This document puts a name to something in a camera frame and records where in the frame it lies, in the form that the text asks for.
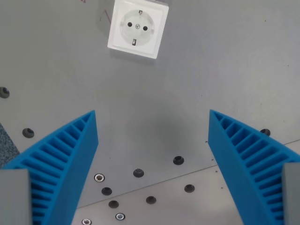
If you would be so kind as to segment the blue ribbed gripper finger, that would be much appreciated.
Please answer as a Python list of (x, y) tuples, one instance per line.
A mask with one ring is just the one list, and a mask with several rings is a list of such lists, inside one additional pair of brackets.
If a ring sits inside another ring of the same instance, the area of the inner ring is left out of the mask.
[(44, 137), (3, 167), (29, 172), (34, 225), (72, 223), (97, 147), (96, 114), (92, 110)]
[(300, 156), (266, 134), (210, 110), (208, 144), (245, 225), (283, 225), (282, 170)]

